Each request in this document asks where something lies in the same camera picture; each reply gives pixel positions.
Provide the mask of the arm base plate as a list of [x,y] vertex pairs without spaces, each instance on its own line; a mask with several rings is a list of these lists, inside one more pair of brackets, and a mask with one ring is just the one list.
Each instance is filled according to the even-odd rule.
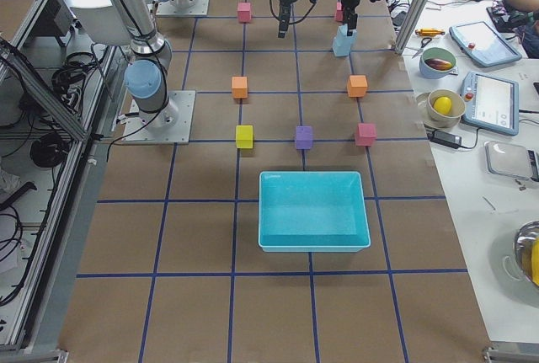
[[159,116],[141,113],[125,123],[122,141],[135,144],[187,144],[195,108],[196,91],[168,92],[168,105]]
[[210,0],[168,0],[160,2],[156,15],[168,18],[204,17],[208,14]]

